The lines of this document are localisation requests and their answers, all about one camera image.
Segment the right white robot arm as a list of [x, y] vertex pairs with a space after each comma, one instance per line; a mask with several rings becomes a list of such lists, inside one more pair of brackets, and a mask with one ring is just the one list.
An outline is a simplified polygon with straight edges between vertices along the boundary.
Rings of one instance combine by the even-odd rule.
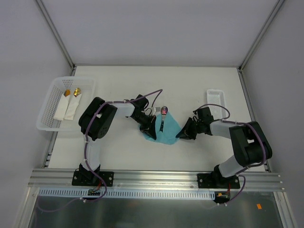
[[233, 122], [229, 117], [215, 119], [210, 105], [205, 104], [194, 110], [182, 130], [179, 139], [195, 140], [198, 134], [220, 136], [231, 141], [233, 155], [214, 170], [197, 175], [200, 189], [239, 189], [239, 176], [252, 167], [264, 165], [272, 157], [271, 146], [258, 122]]

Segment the blue paper napkin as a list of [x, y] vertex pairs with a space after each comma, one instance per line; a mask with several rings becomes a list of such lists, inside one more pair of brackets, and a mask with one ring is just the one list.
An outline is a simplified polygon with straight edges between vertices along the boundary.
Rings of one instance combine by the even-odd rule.
[[173, 118], [170, 112], [167, 113], [164, 119], [163, 131], [160, 131], [160, 126], [162, 123], [162, 115], [156, 116], [155, 130], [156, 130], [156, 140], [153, 138], [143, 135], [144, 138], [151, 142], [162, 143], [167, 145], [173, 145], [178, 141], [176, 135], [181, 131], [181, 127], [178, 122]]

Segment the iridescent spoon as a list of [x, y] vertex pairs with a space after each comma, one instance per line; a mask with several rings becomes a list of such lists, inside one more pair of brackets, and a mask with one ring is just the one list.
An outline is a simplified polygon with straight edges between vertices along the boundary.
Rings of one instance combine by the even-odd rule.
[[167, 113], [168, 113], [168, 107], [163, 106], [161, 108], [161, 117], [162, 117], [161, 120], [163, 120], [163, 121], [165, 120]]

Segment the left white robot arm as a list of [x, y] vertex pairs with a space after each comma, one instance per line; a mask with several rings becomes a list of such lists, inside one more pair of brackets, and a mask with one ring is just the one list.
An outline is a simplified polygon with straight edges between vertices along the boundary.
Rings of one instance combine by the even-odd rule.
[[156, 116], [143, 111], [149, 101], [142, 95], [136, 99], [122, 102], [106, 102], [95, 97], [78, 121], [81, 133], [84, 135], [84, 160], [74, 171], [73, 186], [107, 186], [111, 187], [114, 173], [100, 171], [101, 139], [107, 134], [114, 118], [130, 117], [139, 124], [139, 130], [144, 135], [157, 139], [155, 123]]

